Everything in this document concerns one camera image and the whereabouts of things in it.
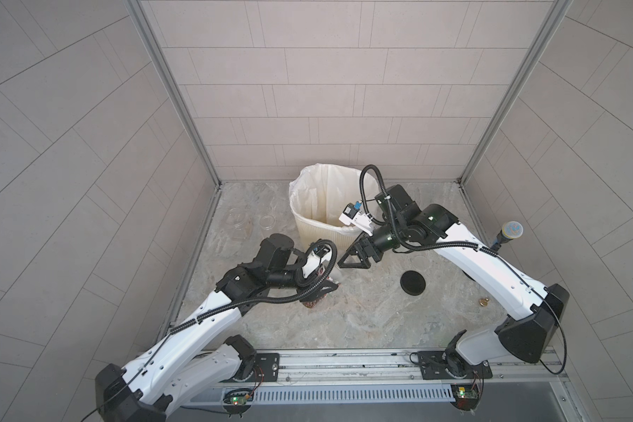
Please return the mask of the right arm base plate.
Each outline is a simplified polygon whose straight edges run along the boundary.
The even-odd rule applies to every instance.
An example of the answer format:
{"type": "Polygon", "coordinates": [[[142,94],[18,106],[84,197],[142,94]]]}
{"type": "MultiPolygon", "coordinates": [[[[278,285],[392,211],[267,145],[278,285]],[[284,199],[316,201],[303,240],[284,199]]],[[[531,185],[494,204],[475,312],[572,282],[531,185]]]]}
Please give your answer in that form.
{"type": "Polygon", "coordinates": [[[443,351],[420,351],[411,353],[411,363],[420,368],[422,379],[431,380],[488,380],[493,374],[488,362],[471,366],[458,360],[448,361],[443,351]]]}

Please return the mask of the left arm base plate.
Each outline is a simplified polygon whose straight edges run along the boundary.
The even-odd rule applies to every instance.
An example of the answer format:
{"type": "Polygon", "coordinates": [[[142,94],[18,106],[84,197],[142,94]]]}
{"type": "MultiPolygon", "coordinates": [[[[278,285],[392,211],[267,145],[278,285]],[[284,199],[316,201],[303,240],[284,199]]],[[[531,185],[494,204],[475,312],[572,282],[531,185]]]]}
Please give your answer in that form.
{"type": "Polygon", "coordinates": [[[258,353],[253,367],[242,365],[235,376],[224,380],[225,383],[257,383],[276,382],[280,368],[281,355],[279,353],[258,353]]]}

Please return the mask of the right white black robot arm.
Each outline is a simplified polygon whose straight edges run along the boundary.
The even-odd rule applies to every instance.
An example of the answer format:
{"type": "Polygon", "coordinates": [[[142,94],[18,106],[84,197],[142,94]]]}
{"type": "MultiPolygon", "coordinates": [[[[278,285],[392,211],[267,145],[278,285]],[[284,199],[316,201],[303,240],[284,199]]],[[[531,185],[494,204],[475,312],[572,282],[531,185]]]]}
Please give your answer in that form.
{"type": "Polygon", "coordinates": [[[383,211],[376,223],[366,202],[349,203],[341,223],[362,232],[339,261],[341,268],[368,269],[385,251],[436,251],[485,288],[506,310],[506,320],[479,332],[459,332],[438,364],[462,379],[487,360],[505,355],[531,364],[541,362],[560,325],[569,293],[558,284],[546,287],[511,266],[492,247],[480,242],[457,216],[438,204],[420,209],[404,188],[392,186],[375,198],[383,211]]]}

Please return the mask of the white lidded glass jar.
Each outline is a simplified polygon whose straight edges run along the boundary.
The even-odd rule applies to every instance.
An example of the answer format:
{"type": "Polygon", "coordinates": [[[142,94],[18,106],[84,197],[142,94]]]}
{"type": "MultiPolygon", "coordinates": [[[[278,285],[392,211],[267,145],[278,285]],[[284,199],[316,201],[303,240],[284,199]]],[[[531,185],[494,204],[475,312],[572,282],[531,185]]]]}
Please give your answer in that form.
{"type": "Polygon", "coordinates": [[[335,263],[321,264],[311,282],[301,291],[302,298],[299,302],[307,308],[314,308],[327,295],[339,288],[339,278],[339,269],[335,263]]]}

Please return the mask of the black round jar lid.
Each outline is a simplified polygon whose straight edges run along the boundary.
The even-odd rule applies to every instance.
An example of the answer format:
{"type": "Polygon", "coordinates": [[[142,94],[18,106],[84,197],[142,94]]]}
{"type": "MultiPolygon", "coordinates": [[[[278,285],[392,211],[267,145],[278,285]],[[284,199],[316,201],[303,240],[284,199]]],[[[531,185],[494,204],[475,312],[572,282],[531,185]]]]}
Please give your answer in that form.
{"type": "Polygon", "coordinates": [[[421,273],[406,271],[401,275],[400,286],[407,295],[418,296],[425,292],[427,282],[421,273]]]}

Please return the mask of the black lidded glass jar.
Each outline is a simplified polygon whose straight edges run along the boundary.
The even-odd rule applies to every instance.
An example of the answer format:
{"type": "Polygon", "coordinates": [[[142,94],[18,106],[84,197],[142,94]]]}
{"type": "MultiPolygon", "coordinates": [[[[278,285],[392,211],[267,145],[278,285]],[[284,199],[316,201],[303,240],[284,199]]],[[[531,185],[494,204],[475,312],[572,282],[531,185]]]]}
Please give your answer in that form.
{"type": "Polygon", "coordinates": [[[252,221],[247,210],[233,207],[226,214],[224,222],[232,240],[244,241],[250,237],[252,221]]]}

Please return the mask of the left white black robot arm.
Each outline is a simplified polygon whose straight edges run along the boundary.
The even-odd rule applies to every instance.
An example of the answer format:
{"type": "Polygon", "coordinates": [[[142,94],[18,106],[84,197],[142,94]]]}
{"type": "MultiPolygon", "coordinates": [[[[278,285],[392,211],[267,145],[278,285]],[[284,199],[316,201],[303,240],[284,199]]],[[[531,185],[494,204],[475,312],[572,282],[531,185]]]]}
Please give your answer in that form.
{"type": "Polygon", "coordinates": [[[97,374],[95,413],[105,421],[164,421],[216,383],[261,383],[258,353],[244,337],[229,337],[211,353],[203,348],[257,304],[314,302],[336,290],[330,274],[337,256],[327,239],[307,251],[282,234],[263,239],[256,257],[228,270],[198,311],[124,366],[97,374]]]}

